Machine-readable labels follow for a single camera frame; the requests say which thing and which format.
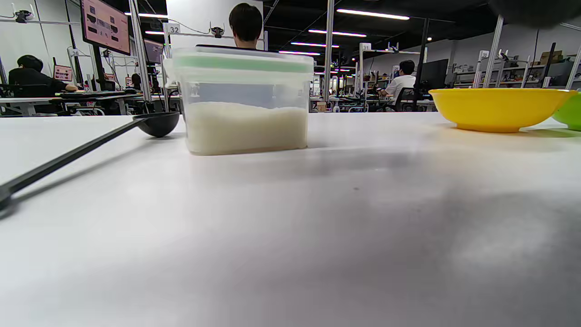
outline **ceiling light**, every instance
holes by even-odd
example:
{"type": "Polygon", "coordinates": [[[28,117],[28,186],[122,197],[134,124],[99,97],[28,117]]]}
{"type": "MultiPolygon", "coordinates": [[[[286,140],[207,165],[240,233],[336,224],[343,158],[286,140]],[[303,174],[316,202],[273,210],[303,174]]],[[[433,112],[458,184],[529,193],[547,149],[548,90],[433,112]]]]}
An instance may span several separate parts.
{"type": "MultiPolygon", "coordinates": [[[[309,30],[309,32],[311,32],[311,33],[320,33],[320,34],[326,34],[327,33],[327,31],[321,31],[321,30],[309,30]]],[[[366,37],[367,36],[365,34],[344,33],[344,32],[333,32],[333,35],[356,36],[356,37],[366,37]]]]}
{"type": "MultiPolygon", "coordinates": [[[[291,42],[290,44],[294,44],[294,45],[308,45],[310,47],[327,47],[326,44],[317,44],[317,43],[291,42]]],[[[331,45],[331,48],[339,48],[339,46],[338,45],[331,45]]]]}
{"type": "MultiPolygon", "coordinates": [[[[125,15],[131,16],[131,13],[130,12],[126,12],[125,15]]],[[[157,14],[154,14],[154,13],[140,13],[139,16],[140,17],[150,17],[150,18],[165,18],[165,19],[168,18],[167,15],[157,15],[157,14]]]]}
{"type": "Polygon", "coordinates": [[[307,56],[320,56],[316,52],[296,52],[296,51],[278,51],[280,54],[290,54],[290,55],[307,55],[307,56]]]}
{"type": "Polygon", "coordinates": [[[360,12],[358,10],[348,10],[348,9],[337,9],[337,12],[352,13],[354,15],[364,15],[364,16],[381,17],[381,18],[401,19],[401,20],[410,19],[408,16],[389,15],[387,13],[376,13],[376,12],[360,12]]]}

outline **black shirt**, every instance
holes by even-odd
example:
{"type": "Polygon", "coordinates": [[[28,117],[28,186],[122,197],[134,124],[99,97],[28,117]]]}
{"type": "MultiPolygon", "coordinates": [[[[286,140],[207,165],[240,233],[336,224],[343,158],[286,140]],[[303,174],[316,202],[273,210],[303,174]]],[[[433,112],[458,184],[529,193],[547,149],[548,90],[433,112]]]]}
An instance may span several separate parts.
{"type": "Polygon", "coordinates": [[[67,84],[48,77],[32,68],[15,68],[8,73],[8,84],[13,85],[46,85],[51,93],[65,90],[67,84]]]}

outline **plastic container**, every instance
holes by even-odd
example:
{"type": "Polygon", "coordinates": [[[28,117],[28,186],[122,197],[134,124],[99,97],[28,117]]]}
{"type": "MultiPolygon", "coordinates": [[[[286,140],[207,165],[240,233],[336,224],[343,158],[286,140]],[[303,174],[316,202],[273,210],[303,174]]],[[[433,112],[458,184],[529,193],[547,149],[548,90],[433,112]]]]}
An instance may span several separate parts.
{"type": "Polygon", "coordinates": [[[187,145],[196,155],[307,146],[313,58],[230,47],[175,49],[187,145]]]}

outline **black ladle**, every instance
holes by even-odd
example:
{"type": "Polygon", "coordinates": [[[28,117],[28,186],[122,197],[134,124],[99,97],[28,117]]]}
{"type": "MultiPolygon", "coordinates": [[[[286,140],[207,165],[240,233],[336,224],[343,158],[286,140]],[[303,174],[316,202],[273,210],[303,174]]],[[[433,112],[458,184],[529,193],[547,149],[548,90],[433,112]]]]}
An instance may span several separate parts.
{"type": "Polygon", "coordinates": [[[0,210],[7,208],[12,202],[12,195],[21,189],[29,186],[37,180],[49,175],[50,173],[64,167],[76,159],[81,158],[85,154],[102,146],[110,140],[116,138],[123,133],[139,127],[145,133],[155,137],[164,137],[174,130],[180,119],[179,112],[159,112],[146,113],[144,115],[137,115],[133,117],[133,121],[126,125],[112,130],[90,142],[87,142],[80,147],[71,150],[58,158],[55,158],[33,170],[24,173],[17,178],[0,186],[0,210]]]}

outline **black chair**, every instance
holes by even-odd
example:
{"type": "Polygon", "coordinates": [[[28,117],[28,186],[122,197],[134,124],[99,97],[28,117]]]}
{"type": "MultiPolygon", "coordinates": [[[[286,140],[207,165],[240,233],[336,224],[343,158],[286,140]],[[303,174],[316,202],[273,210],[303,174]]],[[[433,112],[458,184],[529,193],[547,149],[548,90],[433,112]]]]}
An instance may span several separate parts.
{"type": "Polygon", "coordinates": [[[414,94],[414,88],[404,87],[397,96],[396,103],[387,106],[392,108],[395,112],[412,112],[414,111],[414,94]]]}

